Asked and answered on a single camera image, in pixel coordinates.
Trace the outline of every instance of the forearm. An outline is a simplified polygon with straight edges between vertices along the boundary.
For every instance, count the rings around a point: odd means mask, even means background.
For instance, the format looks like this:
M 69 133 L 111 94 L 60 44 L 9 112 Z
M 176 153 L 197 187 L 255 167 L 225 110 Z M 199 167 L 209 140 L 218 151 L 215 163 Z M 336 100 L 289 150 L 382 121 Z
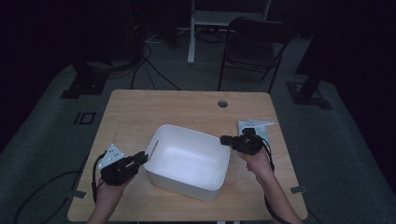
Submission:
M 87 224 L 105 224 L 108 222 L 113 212 L 114 211 L 109 211 L 108 208 L 95 206 Z
M 258 178 L 262 180 L 260 181 L 262 189 L 274 213 L 289 223 L 303 223 L 291 207 L 275 175 L 273 173 L 261 174 Z

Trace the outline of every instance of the white basket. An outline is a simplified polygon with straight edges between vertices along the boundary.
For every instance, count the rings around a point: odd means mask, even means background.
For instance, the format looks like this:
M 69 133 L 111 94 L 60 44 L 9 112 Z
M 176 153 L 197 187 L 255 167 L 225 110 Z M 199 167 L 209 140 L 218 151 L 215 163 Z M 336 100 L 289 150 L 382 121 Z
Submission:
M 154 134 L 148 149 L 151 183 L 188 195 L 214 200 L 224 183 L 230 147 L 206 133 L 165 124 Z

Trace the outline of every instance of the floor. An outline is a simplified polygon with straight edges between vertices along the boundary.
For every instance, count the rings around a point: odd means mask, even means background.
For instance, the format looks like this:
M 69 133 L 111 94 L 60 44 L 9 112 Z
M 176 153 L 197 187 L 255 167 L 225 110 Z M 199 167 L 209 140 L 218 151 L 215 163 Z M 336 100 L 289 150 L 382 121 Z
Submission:
M 101 95 L 61 99 L 76 73 L 68 66 L 56 76 L 0 154 L 0 223 L 71 223 L 67 193 L 78 181 L 109 95 L 115 89 L 130 89 L 133 76 L 134 89 L 139 90 L 174 90 L 176 85 L 183 91 L 215 91 L 223 42 L 215 35 L 198 34 L 195 63 L 187 64 L 187 36 L 181 34 L 174 42 L 151 38 L 144 55 L 153 66 L 145 63 L 138 70 L 112 72 Z M 394 223 L 395 195 L 336 88 L 319 85 L 332 110 L 295 105 L 290 97 L 287 82 L 306 79 L 295 71 L 308 45 L 309 39 L 292 40 L 271 93 L 295 173 L 307 188 L 304 200 L 310 214 L 304 223 Z M 266 91 L 268 79 L 242 80 L 241 75 L 228 74 L 222 90 Z M 78 113 L 94 113 L 92 124 L 76 124 Z

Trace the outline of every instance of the wire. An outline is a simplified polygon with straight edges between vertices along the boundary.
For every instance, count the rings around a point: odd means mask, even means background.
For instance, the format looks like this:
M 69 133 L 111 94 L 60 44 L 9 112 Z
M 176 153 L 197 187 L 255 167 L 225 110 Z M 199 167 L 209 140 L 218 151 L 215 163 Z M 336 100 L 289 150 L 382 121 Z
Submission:
M 149 81 L 151 82 L 152 87 L 154 88 L 154 90 L 157 90 L 157 88 L 154 85 L 154 81 L 152 80 L 151 75 L 149 74 L 149 69 L 146 64 L 145 64 L 145 67 L 146 67 L 146 71 L 148 72 L 148 78 L 149 78 Z
M 92 168 L 92 182 L 91 182 L 91 187 L 92 187 L 92 196 L 93 196 L 93 201 L 96 203 L 96 195 L 97 195 L 97 190 L 99 189 L 99 187 L 96 187 L 96 166 L 99 162 L 99 160 L 101 160 L 104 156 L 106 155 L 106 152 L 104 152 L 102 155 L 100 155 L 96 161 L 93 163 L 93 168 Z
M 271 165 L 272 170 L 275 170 L 275 166 L 274 166 L 274 161 L 272 159 L 272 151 L 271 151 L 271 147 L 270 144 L 268 143 L 267 140 L 265 140 L 264 138 L 262 138 L 263 141 L 263 147 L 265 149 L 265 151 L 268 154 L 268 158 L 269 158 L 269 162 Z M 282 223 L 282 224 L 290 224 L 288 221 L 286 221 L 285 219 L 279 217 L 274 210 L 271 207 L 271 204 L 268 202 L 267 197 L 264 195 L 264 202 L 265 202 L 265 206 L 267 207 L 268 212 L 271 214 L 271 216 L 276 219 L 278 222 Z
M 143 63 L 148 63 L 156 72 L 158 75 L 160 75 L 163 79 L 165 79 L 168 83 L 170 83 L 172 86 L 174 86 L 178 91 L 180 91 L 180 88 L 175 85 L 175 83 L 173 83 L 171 80 L 169 80 L 166 76 L 164 76 L 150 61 L 149 61 L 149 56 L 151 55 L 151 47 L 147 44 L 144 45 L 146 48 L 148 48 L 149 50 L 149 54 L 148 57 L 145 57 L 143 54 L 141 55 L 141 57 L 143 58 L 143 61 L 136 67 L 136 69 L 134 70 L 134 74 L 132 76 L 132 82 L 131 82 L 131 90 L 134 89 L 134 82 L 136 81 L 136 74 L 137 71 L 139 70 L 139 68 L 142 66 Z
M 105 184 L 105 180 L 103 180 L 103 182 L 100 183 L 100 185 L 96 188 L 96 190 L 98 190 L 103 184 Z
M 126 71 L 126 70 L 129 70 L 131 68 L 134 68 L 137 65 L 138 61 L 139 61 L 138 59 L 133 58 L 133 59 L 130 59 L 128 63 L 122 64 L 122 65 L 119 65 L 119 66 L 116 66 L 116 67 L 98 68 L 98 67 L 94 67 L 92 65 L 89 65 L 89 67 L 93 71 L 112 73 L 112 72 L 117 72 L 117 71 Z
M 150 43 L 150 44 L 161 44 L 161 43 L 165 43 L 167 40 L 163 39 L 161 41 L 151 41 L 151 39 L 154 39 L 156 37 L 158 37 L 160 35 L 153 35 L 152 37 L 148 38 L 147 40 L 145 40 L 145 43 Z
M 136 58 L 136 59 L 135 59 L 135 62 L 134 62 L 134 66 L 135 66 L 136 64 L 140 63 L 140 60 L 141 60 L 140 58 Z M 120 78 L 122 78 L 122 77 L 129 76 L 134 70 L 136 70 L 136 67 L 134 67 L 133 69 L 131 69 L 131 70 L 129 70 L 129 71 L 126 71 L 124 74 L 118 75 L 117 77 L 108 77 L 107 79 L 108 79 L 108 80 L 120 79 Z
M 178 32 L 176 35 L 182 35 L 182 34 L 184 34 L 184 32 L 186 32 L 186 31 L 188 31 L 188 30 L 190 30 L 190 27 L 181 28 L 181 31 Z
M 320 218 L 318 218 L 308 207 L 306 207 L 306 210 L 308 211 L 309 214 L 311 214 L 311 216 L 317 220 L 317 222 L 319 224 L 323 224 L 323 222 L 320 220 Z
M 200 37 L 200 35 L 213 35 L 216 39 L 215 40 L 210 40 L 210 39 L 207 39 L 207 38 Z M 224 36 L 223 35 L 219 34 L 218 32 L 207 31 L 207 30 L 202 32 L 202 33 L 200 33 L 200 34 L 197 33 L 195 35 L 195 38 L 198 41 L 204 42 L 206 44 L 220 44 L 220 43 L 224 42 Z
M 37 189 L 35 192 L 33 192 L 24 202 L 23 204 L 20 206 L 20 208 L 18 209 L 17 213 L 14 216 L 14 221 L 13 223 L 16 224 L 18 223 L 18 218 L 20 215 L 21 210 L 23 209 L 23 207 L 40 191 L 42 190 L 44 187 L 46 187 L 48 184 L 50 184 L 51 182 L 57 180 L 60 177 L 63 177 L 65 175 L 72 175 L 72 174 L 81 174 L 81 171 L 70 171 L 70 172 L 66 172 L 63 173 L 61 175 L 57 175 L 55 177 L 53 177 L 50 181 L 48 181 L 47 183 L 45 183 L 44 185 L 42 185 L 39 189 Z M 75 178 L 73 185 L 72 185 L 72 189 L 75 187 L 76 183 L 77 183 L 77 177 Z M 58 209 L 50 216 L 48 217 L 44 222 L 41 223 L 48 223 L 53 217 L 55 217 L 59 211 L 62 209 L 62 207 L 64 206 L 64 204 L 67 202 L 68 198 L 65 198 L 64 201 L 61 203 L 61 205 L 58 207 Z

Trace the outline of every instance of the table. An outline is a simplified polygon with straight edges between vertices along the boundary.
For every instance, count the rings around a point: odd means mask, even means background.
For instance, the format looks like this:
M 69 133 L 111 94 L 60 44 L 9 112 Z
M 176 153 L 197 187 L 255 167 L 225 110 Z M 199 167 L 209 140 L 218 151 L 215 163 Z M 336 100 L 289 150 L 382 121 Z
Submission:
M 218 101 L 228 103 L 218 106 Z M 126 155 L 145 151 L 163 124 L 193 129 L 215 136 L 237 135 L 237 121 L 273 120 L 268 126 L 276 176 L 290 203 L 302 219 L 307 217 L 302 193 L 292 194 L 298 186 L 289 152 L 280 130 L 276 112 L 267 93 L 221 91 L 113 91 L 92 150 L 78 183 L 87 192 L 85 199 L 74 198 L 68 217 L 87 220 L 93 210 L 92 167 L 96 158 L 114 143 Z M 141 167 L 127 186 L 112 221 L 218 221 L 271 219 L 263 202 L 263 192 L 253 173 L 232 152 L 224 185 L 217 199 L 204 202 L 162 189 L 149 182 Z
M 271 0 L 264 1 L 265 4 L 262 13 L 247 13 L 231 11 L 195 10 L 195 0 L 191 0 L 191 33 L 187 63 L 193 64 L 195 61 L 195 25 L 228 26 L 230 21 L 237 17 L 250 17 L 260 20 L 266 20 Z

